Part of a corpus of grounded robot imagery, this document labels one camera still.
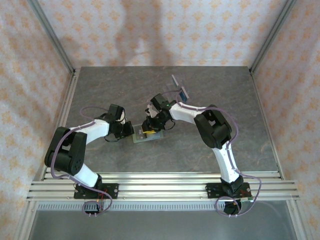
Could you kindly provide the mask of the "blue credit card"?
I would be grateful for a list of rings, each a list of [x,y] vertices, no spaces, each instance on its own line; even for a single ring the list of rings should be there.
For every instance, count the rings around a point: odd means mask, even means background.
[[[179,96],[184,103],[186,103],[190,98],[184,86],[180,87]]]

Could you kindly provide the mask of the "green leather card holder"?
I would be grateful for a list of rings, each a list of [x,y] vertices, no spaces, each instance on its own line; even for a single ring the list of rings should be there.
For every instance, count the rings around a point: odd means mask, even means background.
[[[133,127],[134,127],[134,130],[135,130],[135,127],[136,127],[136,126],[141,127],[141,125],[136,124],[136,125],[133,126]],[[137,141],[136,141],[136,138],[135,138],[135,133],[134,133],[134,134],[132,135],[132,140],[133,140],[133,142],[134,142],[135,144],[137,144],[137,143],[142,143],[142,142],[147,142],[147,141],[158,140],[158,139],[161,139],[161,138],[163,138],[163,137],[164,137],[164,134],[163,134],[162,131],[160,131],[160,132],[157,132],[157,133],[155,133],[155,134],[147,134],[147,139],[146,139],[146,140],[137,142]]]

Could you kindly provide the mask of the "aluminium corner post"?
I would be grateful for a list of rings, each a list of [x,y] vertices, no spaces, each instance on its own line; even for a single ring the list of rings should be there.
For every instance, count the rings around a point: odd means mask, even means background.
[[[249,73],[251,76],[255,74],[258,70],[260,64],[264,60],[265,56],[267,55],[269,48],[272,46],[274,40],[276,39],[278,33],[280,32],[283,24],[285,23],[287,17],[290,15],[293,7],[295,6],[297,0],[286,0],[285,4],[280,11],[275,23],[273,24],[267,38],[265,39],[262,47],[260,48],[257,56],[255,57],[252,66],[249,68]]]
[[[44,29],[47,37],[51,41],[53,47],[58,53],[62,63],[66,67],[69,73],[73,74],[76,70],[73,67],[70,58],[68,57],[65,49],[63,48],[61,41],[59,40],[53,26],[51,25],[46,13],[44,12],[39,0],[26,0]]]

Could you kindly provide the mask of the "small green circuit board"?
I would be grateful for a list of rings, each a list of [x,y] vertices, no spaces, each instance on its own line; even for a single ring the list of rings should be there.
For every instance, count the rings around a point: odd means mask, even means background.
[[[254,202],[254,197],[243,197],[240,199],[241,203],[241,209],[248,208],[253,202]]]

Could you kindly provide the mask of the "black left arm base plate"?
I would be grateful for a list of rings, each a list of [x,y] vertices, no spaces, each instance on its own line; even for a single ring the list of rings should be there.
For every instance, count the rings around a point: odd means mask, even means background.
[[[95,186],[95,189],[109,194],[113,199],[118,198],[119,184],[118,183],[103,183],[100,182]],[[74,199],[84,199],[84,200],[97,200],[106,199],[106,195],[94,190],[87,189],[78,184],[74,187]]]

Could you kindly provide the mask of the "grey credit card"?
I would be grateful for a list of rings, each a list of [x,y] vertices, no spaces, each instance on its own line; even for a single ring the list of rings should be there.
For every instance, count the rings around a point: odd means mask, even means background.
[[[147,139],[147,134],[143,132],[142,128],[140,126],[136,126],[134,128],[135,133],[135,139],[137,142],[142,142]]]

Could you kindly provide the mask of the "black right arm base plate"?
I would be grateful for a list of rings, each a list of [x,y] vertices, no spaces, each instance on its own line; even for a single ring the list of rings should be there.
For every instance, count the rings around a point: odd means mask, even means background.
[[[207,183],[205,186],[208,199],[218,199],[220,197],[251,198],[251,187],[249,183],[244,182],[238,189],[232,190],[230,186],[224,183]]]

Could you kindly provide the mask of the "grey metal lower panel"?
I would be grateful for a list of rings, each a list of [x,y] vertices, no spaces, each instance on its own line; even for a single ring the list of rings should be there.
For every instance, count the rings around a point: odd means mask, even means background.
[[[298,240],[284,209],[257,206],[227,218],[214,211],[39,211],[23,240]]]

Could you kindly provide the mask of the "aluminium mounting rail frame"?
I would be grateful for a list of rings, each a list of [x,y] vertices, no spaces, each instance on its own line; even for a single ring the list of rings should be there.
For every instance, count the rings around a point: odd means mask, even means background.
[[[298,185],[282,180],[278,172],[255,172],[245,178],[251,194],[259,201],[298,200]],[[219,183],[220,175],[209,172],[101,173],[104,183],[119,184],[118,201],[205,201],[207,183]],[[70,201],[74,184],[69,179],[54,179],[46,172],[42,181],[33,181],[29,201]]]

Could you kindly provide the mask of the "aluminium table side rail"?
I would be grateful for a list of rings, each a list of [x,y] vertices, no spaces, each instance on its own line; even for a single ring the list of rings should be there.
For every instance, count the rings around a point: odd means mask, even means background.
[[[286,180],[286,176],[284,174],[284,171],[283,171],[283,168],[282,168],[282,165],[281,165],[281,161],[279,159],[279,155],[278,155],[278,152],[277,152],[277,149],[276,149],[276,146],[275,146],[275,142],[274,142],[272,133],[271,133],[270,128],[269,128],[269,122],[268,122],[268,119],[266,118],[266,113],[265,113],[265,110],[264,110],[264,107],[263,107],[263,103],[262,103],[262,100],[261,100],[261,97],[260,97],[260,94],[259,94],[258,85],[257,85],[257,83],[255,81],[254,74],[251,71],[251,69],[249,69],[249,74],[250,74],[250,78],[252,80],[252,84],[253,84],[253,87],[254,87],[254,90],[255,90],[257,101],[258,101],[258,104],[259,104],[259,107],[260,107],[261,115],[262,115],[263,122],[264,122],[264,125],[265,125],[265,130],[266,130],[266,133],[268,135],[269,145],[270,145],[270,147],[272,149],[273,159],[274,159],[276,167],[277,167],[277,172],[279,173],[279,177],[282,180]]]
[[[77,82],[79,79],[80,71],[81,71],[80,68],[76,68],[73,74],[71,75],[71,79],[69,81],[68,88],[63,98],[62,107],[60,109],[58,120],[53,132],[55,132],[58,127],[61,127],[61,126],[64,127],[67,123],[67,119],[69,116],[70,107],[72,104],[73,96],[74,96]]]

